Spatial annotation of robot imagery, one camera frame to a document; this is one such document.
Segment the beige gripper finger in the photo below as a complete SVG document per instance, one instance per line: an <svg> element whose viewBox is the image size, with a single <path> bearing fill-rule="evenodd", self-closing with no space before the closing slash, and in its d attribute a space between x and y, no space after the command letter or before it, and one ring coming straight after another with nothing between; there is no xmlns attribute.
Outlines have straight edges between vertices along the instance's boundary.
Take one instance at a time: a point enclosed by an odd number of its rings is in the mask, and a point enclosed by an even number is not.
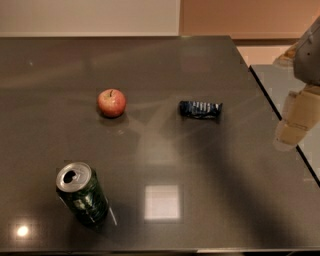
<svg viewBox="0 0 320 256"><path fill-rule="evenodd" d="M306 85L299 92L290 91L282 118L291 127L312 129L320 121L320 87Z"/></svg>
<svg viewBox="0 0 320 256"><path fill-rule="evenodd" d="M273 144L279 151L289 151L295 148L306 134L305 130L291 127L284 120L281 120L275 130Z"/></svg>

